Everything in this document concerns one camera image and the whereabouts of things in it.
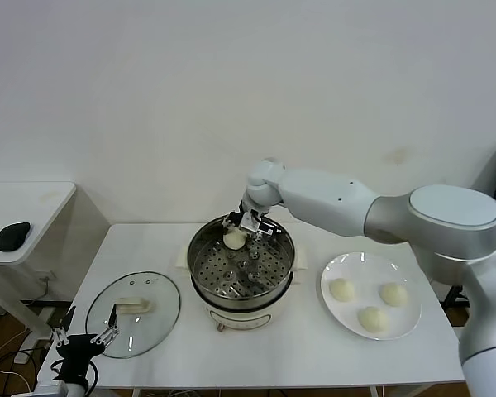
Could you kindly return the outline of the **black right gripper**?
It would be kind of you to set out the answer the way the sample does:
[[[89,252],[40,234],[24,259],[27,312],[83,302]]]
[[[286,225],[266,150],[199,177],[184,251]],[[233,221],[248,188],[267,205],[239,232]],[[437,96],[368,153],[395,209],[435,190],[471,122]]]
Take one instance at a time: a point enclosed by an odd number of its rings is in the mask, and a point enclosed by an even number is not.
[[[258,230],[260,227],[260,213],[250,205],[241,202],[240,212],[230,212],[224,217],[224,228],[239,227],[246,231],[245,246],[253,248],[259,243]]]

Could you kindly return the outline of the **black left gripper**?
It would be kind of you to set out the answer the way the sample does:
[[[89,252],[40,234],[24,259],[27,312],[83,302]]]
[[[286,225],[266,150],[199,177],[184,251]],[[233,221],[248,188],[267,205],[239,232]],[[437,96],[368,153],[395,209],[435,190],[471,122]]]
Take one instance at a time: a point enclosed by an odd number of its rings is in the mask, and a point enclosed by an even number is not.
[[[119,333],[117,326],[117,306],[114,304],[110,314],[103,318],[94,309],[88,312],[88,333],[71,335],[67,332],[74,317],[75,307],[71,306],[59,325],[52,328],[52,338],[56,342],[56,351],[62,358],[57,380],[65,383],[87,383],[90,361],[104,353],[105,346],[110,345]]]

